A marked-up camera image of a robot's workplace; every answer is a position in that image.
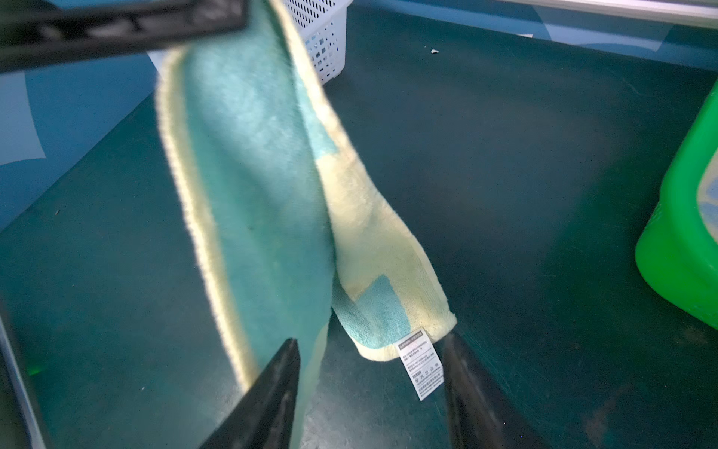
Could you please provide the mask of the colourful printed rabbit towel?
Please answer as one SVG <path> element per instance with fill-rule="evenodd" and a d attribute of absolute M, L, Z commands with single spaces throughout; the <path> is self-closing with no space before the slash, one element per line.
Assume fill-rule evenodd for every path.
<path fill-rule="evenodd" d="M 718 152 L 706 166 L 697 190 L 701 221 L 715 242 L 718 242 Z"/>

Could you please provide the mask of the pale yellow towel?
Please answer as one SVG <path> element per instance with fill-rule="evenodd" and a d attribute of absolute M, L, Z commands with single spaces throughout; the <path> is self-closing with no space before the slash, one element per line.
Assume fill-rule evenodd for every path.
<path fill-rule="evenodd" d="M 248 392 L 279 347 L 301 357 L 291 447 L 336 316 L 362 357 L 455 326 L 417 239 L 368 176 L 280 1 L 245 29 L 170 50 L 158 125 L 224 350 Z"/>

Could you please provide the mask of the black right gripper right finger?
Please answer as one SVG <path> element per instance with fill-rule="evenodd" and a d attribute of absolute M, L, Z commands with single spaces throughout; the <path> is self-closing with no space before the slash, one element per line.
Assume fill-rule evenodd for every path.
<path fill-rule="evenodd" d="M 448 430 L 454 448 L 546 448 L 466 342 L 444 338 L 442 363 Z"/>

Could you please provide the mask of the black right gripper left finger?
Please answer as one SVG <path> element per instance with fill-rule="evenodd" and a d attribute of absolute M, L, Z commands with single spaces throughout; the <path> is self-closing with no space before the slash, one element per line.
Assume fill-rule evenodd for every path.
<path fill-rule="evenodd" d="M 287 449 L 297 405 L 300 353 L 286 340 L 237 407 L 201 449 Z"/>

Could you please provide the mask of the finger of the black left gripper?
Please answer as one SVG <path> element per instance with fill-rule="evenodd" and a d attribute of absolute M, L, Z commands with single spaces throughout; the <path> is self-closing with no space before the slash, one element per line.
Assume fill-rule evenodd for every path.
<path fill-rule="evenodd" d="M 1 72 L 163 50 L 237 32 L 248 1 L 153 1 L 1 13 Z"/>

